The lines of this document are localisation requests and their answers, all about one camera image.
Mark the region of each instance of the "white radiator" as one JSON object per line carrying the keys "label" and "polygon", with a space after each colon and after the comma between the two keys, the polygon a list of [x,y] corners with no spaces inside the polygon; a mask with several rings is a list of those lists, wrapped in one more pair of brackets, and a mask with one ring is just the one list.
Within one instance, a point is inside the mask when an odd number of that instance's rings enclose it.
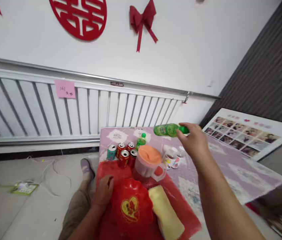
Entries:
{"label": "white radiator", "polygon": [[99,139],[102,127],[173,122],[184,96],[73,81],[76,99],[58,98],[52,76],[0,69],[0,142]]}

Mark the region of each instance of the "person's right hand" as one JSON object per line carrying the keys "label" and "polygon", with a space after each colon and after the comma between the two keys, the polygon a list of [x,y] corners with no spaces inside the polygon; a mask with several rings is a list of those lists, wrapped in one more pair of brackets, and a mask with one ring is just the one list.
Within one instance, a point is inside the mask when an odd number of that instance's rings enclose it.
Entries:
{"label": "person's right hand", "polygon": [[190,131],[190,134],[185,136],[180,130],[177,130],[177,135],[184,149],[192,159],[199,159],[202,156],[210,154],[207,137],[199,125],[193,123],[179,124],[187,127]]}
{"label": "person's right hand", "polygon": [[114,178],[112,175],[107,175],[100,180],[94,199],[96,206],[106,208],[113,193],[113,186]]}

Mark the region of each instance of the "floor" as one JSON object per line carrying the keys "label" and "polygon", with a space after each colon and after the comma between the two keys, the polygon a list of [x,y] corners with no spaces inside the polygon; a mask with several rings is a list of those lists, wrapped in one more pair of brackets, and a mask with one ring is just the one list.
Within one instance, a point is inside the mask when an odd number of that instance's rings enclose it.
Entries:
{"label": "floor", "polygon": [[[58,239],[68,204],[81,183],[82,158],[89,158],[97,171],[98,153],[0,161],[0,184],[25,180],[40,184],[30,197],[0,187],[0,239]],[[266,239],[281,240],[262,218],[245,209]],[[206,226],[191,239],[210,239]]]}

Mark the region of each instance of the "leg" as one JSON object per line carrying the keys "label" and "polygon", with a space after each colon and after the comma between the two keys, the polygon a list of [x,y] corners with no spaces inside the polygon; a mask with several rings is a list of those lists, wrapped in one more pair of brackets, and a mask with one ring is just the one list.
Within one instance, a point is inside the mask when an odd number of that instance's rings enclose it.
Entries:
{"label": "leg", "polygon": [[83,180],[79,189],[73,195],[63,221],[63,229],[59,240],[67,240],[76,227],[80,224],[90,210],[91,201],[88,196],[88,188],[95,174],[86,159],[81,160]]}

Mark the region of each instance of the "yellow heart logo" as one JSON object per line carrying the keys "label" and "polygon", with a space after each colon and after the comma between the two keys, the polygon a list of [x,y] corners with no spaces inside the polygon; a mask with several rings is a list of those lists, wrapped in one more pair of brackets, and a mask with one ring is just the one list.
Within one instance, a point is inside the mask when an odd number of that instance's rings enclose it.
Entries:
{"label": "yellow heart logo", "polygon": [[127,221],[137,222],[139,220],[138,200],[135,196],[130,197],[129,200],[123,200],[121,210]]}

